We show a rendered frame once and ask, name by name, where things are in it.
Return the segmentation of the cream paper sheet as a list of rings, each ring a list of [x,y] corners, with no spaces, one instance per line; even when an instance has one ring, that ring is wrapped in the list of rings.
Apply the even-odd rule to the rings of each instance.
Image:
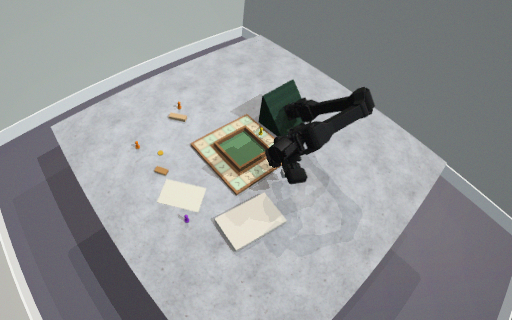
[[[166,179],[157,202],[198,213],[205,192],[206,188]]]

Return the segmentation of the brown wooden block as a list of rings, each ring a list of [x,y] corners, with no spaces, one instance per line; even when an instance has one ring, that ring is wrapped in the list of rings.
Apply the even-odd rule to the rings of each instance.
[[[166,174],[169,172],[169,170],[167,170],[167,169],[164,169],[164,168],[162,168],[162,167],[158,167],[158,166],[157,166],[157,167],[155,168],[154,172],[157,172],[157,173],[160,173],[160,174],[166,175]]]

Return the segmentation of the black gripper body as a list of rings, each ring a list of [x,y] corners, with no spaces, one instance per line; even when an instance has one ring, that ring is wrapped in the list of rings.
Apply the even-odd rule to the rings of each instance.
[[[283,136],[277,136],[274,138],[274,143],[276,143]],[[298,161],[301,161],[302,158],[299,152],[294,152],[292,155],[288,157],[288,171],[286,172],[286,177],[289,184],[298,184],[304,183],[307,179],[307,175],[305,173],[305,169],[301,167]]]

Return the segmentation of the cream board square track with arrows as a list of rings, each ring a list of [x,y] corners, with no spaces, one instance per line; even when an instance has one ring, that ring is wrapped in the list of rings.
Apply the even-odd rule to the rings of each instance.
[[[281,163],[281,166],[276,167],[276,168],[272,168],[272,169],[268,170],[267,172],[265,172],[264,174],[262,174],[261,176],[259,176],[258,178],[256,178],[255,180],[253,180],[252,182],[250,182],[249,184],[247,184],[246,186],[244,186],[243,188],[241,188],[241,189],[239,189],[238,191],[236,191],[236,190],[233,188],[233,186],[232,186],[232,185],[231,185],[231,184],[230,184],[230,183],[229,183],[229,182],[228,182],[228,181],[227,181],[227,180],[226,180],[226,179],[225,179],[225,178],[224,178],[224,177],[219,173],[219,171],[218,171],[218,170],[217,170],[217,169],[216,169],[216,168],[215,168],[215,167],[214,167],[214,166],[213,166],[213,165],[212,165],[212,164],[207,160],[207,158],[205,157],[205,155],[204,155],[204,154],[203,154],[203,153],[202,153],[202,152],[201,152],[201,151],[200,151],[200,150],[199,150],[199,149],[198,149],[198,148],[197,148],[193,143],[195,143],[195,142],[197,142],[197,141],[199,141],[199,140],[203,139],[204,137],[206,137],[206,136],[208,136],[208,135],[212,134],[213,132],[215,132],[215,131],[217,131],[217,130],[219,130],[219,129],[221,129],[221,128],[223,128],[223,127],[225,127],[225,126],[227,126],[227,125],[229,125],[229,124],[231,124],[231,123],[233,123],[233,122],[235,122],[236,120],[238,120],[238,119],[240,119],[240,118],[242,118],[242,117],[244,117],[244,116],[246,116],[246,115],[247,115],[250,119],[252,119],[252,120],[253,120],[253,121],[254,121],[254,122],[255,122],[259,127],[262,127],[262,126],[261,126],[261,125],[259,125],[259,124],[258,124],[258,123],[253,119],[253,118],[251,118],[248,114],[245,114],[245,115],[243,115],[243,116],[241,116],[241,117],[239,117],[239,118],[237,118],[237,119],[235,119],[235,120],[233,120],[233,121],[231,121],[231,122],[229,122],[229,123],[227,123],[227,124],[225,124],[225,125],[221,126],[220,128],[218,128],[218,129],[216,129],[216,130],[212,131],[211,133],[209,133],[209,134],[207,134],[207,135],[205,135],[205,136],[203,136],[203,137],[201,137],[201,138],[199,138],[199,139],[197,139],[197,140],[195,140],[195,141],[193,141],[193,142],[191,142],[191,143],[190,143],[190,145],[195,149],[195,151],[196,151],[196,152],[197,152],[197,153],[198,153],[198,154],[199,154],[199,155],[200,155],[200,156],[201,156],[201,157],[202,157],[202,158],[207,162],[207,165],[208,165],[208,166],[209,166],[209,167],[210,167],[210,168],[211,168],[211,169],[212,169],[212,170],[213,170],[213,171],[218,175],[218,177],[219,177],[219,178],[220,178],[220,179],[221,179],[221,180],[222,180],[222,181],[223,181],[223,182],[224,182],[224,183],[225,183],[225,184],[230,188],[230,190],[231,190],[231,191],[232,191],[236,196],[237,196],[238,194],[240,194],[241,192],[243,192],[244,190],[246,190],[247,188],[249,188],[250,186],[252,186],[253,184],[255,184],[255,183],[257,183],[258,181],[260,181],[261,179],[263,179],[264,177],[266,177],[267,175],[269,175],[270,173],[272,173],[273,171],[275,171],[276,169],[278,169],[279,167],[281,167],[281,166],[282,166],[282,163]],[[262,127],[262,128],[263,128],[263,127]],[[270,136],[274,139],[274,137],[273,137],[269,132],[267,132],[264,128],[263,128],[263,130],[264,130],[268,135],[270,135]],[[238,171],[237,171],[237,169],[236,169],[236,168],[235,168],[235,167],[234,167],[234,166],[233,166],[233,165],[232,165],[232,164],[231,164],[231,163],[230,163],[230,162],[229,162],[229,161],[228,161],[228,160],[227,160],[227,159],[226,159],[226,158],[225,158],[225,157],[224,157],[224,156],[223,156],[223,155],[222,155],[222,154],[221,154],[221,153],[220,153],[220,152],[219,152],[219,151],[214,147],[214,146],[213,146],[213,143],[212,143],[211,145],[209,145],[209,146],[210,146],[210,147],[211,147],[211,148],[212,148],[212,149],[213,149],[213,150],[214,150],[214,151],[215,151],[215,152],[216,152],[216,153],[217,153],[217,154],[218,154],[218,155],[219,155],[219,156],[220,156],[220,157],[221,157],[221,158],[222,158],[222,159],[223,159],[223,160],[224,160],[224,161],[229,165],[229,166],[230,166],[230,168],[231,168],[231,169],[232,169],[232,170],[233,170],[233,171],[234,171],[238,176],[240,176],[241,174],[245,173],[245,172],[246,172],[246,171],[248,171],[249,169],[253,168],[253,167],[254,167],[254,166],[256,166],[257,164],[259,164],[259,163],[261,163],[262,161],[264,161],[265,159],[267,159],[267,158],[266,158],[266,156],[265,156],[265,157],[263,157],[262,159],[260,159],[260,160],[258,160],[257,162],[255,162],[254,164],[252,164],[252,165],[250,165],[249,167],[247,167],[246,169],[242,170],[241,172],[238,172]]]

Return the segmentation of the cream flat rectangular card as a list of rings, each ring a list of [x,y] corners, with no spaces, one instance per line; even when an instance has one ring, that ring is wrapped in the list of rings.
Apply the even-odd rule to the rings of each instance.
[[[215,218],[215,223],[237,253],[286,223],[286,219],[263,193]]]

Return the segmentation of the tan wooden bar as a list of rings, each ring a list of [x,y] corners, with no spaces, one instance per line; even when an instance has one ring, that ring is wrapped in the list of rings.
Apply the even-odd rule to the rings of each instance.
[[[174,119],[174,120],[186,122],[187,115],[170,113],[168,119],[170,119],[170,120]]]

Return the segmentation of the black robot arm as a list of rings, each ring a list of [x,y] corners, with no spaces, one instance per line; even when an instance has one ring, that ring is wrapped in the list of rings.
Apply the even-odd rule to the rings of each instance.
[[[302,122],[292,127],[287,136],[283,136],[265,151],[269,166],[276,168],[281,163],[288,164],[288,157],[294,152],[300,156],[319,150],[332,135],[360,118],[372,114],[375,108],[368,88],[356,89],[352,95],[323,102],[299,99],[285,106],[288,120],[301,118]],[[342,111],[342,112],[340,112]],[[325,121],[312,122],[320,114],[340,112]],[[310,122],[310,123],[309,123]],[[307,149],[304,149],[304,142]]]

